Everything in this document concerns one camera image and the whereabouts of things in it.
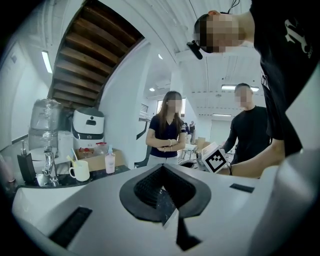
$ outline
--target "kitchen appliance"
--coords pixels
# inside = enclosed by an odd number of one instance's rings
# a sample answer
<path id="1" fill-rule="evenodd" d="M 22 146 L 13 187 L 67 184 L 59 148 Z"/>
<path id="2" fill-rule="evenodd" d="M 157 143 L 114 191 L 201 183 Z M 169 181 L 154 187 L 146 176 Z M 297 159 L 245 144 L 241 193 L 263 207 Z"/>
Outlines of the kitchen appliance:
<path id="1" fill-rule="evenodd" d="M 93 148 L 104 141 L 104 114 L 94 107 L 79 107 L 74 111 L 72 134 L 74 149 Z"/>

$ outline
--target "black vent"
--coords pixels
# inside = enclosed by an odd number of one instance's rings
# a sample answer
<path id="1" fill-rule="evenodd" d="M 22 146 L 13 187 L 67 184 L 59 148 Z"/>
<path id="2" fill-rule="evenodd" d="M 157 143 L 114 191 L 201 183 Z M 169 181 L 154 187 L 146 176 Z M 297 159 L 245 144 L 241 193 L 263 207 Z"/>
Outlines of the black vent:
<path id="1" fill-rule="evenodd" d="M 80 228 L 86 222 L 91 209 L 78 207 L 50 236 L 50 239 L 61 247 L 67 248 Z"/>

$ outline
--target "white robot surface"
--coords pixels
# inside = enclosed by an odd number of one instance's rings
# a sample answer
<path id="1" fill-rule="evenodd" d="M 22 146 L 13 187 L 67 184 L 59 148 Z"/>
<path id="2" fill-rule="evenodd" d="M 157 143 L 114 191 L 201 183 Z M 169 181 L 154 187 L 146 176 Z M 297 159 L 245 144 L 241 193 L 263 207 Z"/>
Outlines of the white robot surface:
<path id="1" fill-rule="evenodd" d="M 213 252 L 215 255 L 267 255 L 286 239 L 316 200 L 319 161 L 310 160 L 319 154 L 320 150 L 306 150 L 292 155 L 281 166 L 267 168 L 260 179 L 213 174 L 179 165 L 146 166 L 89 183 L 35 226 L 19 218 L 18 221 L 49 255 L 162 256 L 212 255 Z M 150 178 L 156 172 L 166 178 Z M 157 182 L 149 186 L 152 180 Z M 189 201 L 178 206 L 179 218 L 166 224 L 174 227 L 166 229 L 161 222 L 148 221 L 149 217 L 157 216 L 148 215 L 156 213 L 156 209 L 148 204 L 152 198 L 148 198 L 146 192 L 154 194 L 164 186 L 178 205 L 179 200 L 186 200 L 184 195 L 189 191 L 181 181 L 191 183 L 190 188 L 196 189 Z M 138 185 L 146 195 L 139 197 L 140 200 L 137 200 Z M 208 188 L 209 200 L 207 196 L 197 195 L 198 188 Z M 127 205 L 124 198 L 132 204 Z M 187 205 L 203 210 L 184 217 Z M 73 218 L 79 207 L 87 209 L 86 218 L 72 237 L 64 236 L 60 227 Z M 141 209 L 146 213 L 142 218 Z M 188 243 L 190 238 L 196 240 L 196 244 Z M 62 245 L 66 242 L 64 248 L 52 240 L 62 241 Z"/>

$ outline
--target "faucet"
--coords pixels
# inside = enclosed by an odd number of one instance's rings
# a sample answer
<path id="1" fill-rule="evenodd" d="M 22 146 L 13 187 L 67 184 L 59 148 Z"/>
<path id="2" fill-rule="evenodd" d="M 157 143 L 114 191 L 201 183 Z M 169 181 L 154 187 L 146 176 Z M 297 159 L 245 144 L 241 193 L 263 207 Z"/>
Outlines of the faucet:
<path id="1" fill-rule="evenodd" d="M 52 152 L 52 147 L 47 146 L 43 153 L 45 155 L 45 164 L 42 172 L 45 176 L 49 176 L 51 183 L 53 183 L 54 185 L 56 183 L 58 184 L 57 168 L 55 164 L 54 153 Z"/>

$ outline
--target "woman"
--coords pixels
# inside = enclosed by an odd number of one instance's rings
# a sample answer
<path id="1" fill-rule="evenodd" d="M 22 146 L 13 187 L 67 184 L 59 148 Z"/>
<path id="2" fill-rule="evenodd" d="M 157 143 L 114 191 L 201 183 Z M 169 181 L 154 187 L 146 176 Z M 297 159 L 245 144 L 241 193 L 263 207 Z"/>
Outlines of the woman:
<path id="1" fill-rule="evenodd" d="M 152 118 L 146 135 L 145 143 L 152 147 L 147 165 L 178 164 L 177 151 L 186 146 L 186 127 L 179 117 L 181 107 L 179 92 L 169 91 L 164 96 L 161 110 Z"/>

